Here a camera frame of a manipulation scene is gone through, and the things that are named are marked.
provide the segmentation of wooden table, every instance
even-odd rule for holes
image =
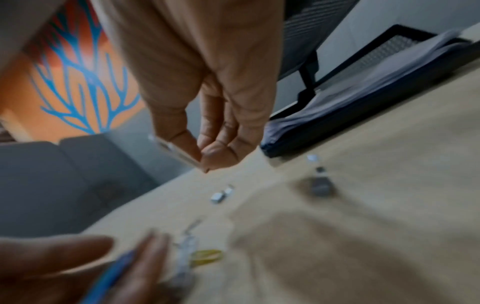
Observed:
[[[226,251],[196,270],[187,303],[480,302],[480,63],[448,83],[306,154],[338,194],[309,195],[306,154],[185,174],[112,212],[86,233],[173,235],[199,216],[202,248]],[[210,197],[228,184],[221,205]]]

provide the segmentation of orange wall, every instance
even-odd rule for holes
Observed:
[[[19,140],[105,132],[143,107],[86,0],[70,0],[0,76],[0,119]]]

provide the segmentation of blue pen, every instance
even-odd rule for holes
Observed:
[[[120,256],[88,291],[80,304],[99,304],[112,288],[125,270],[132,264],[135,258],[135,251],[129,251]]]

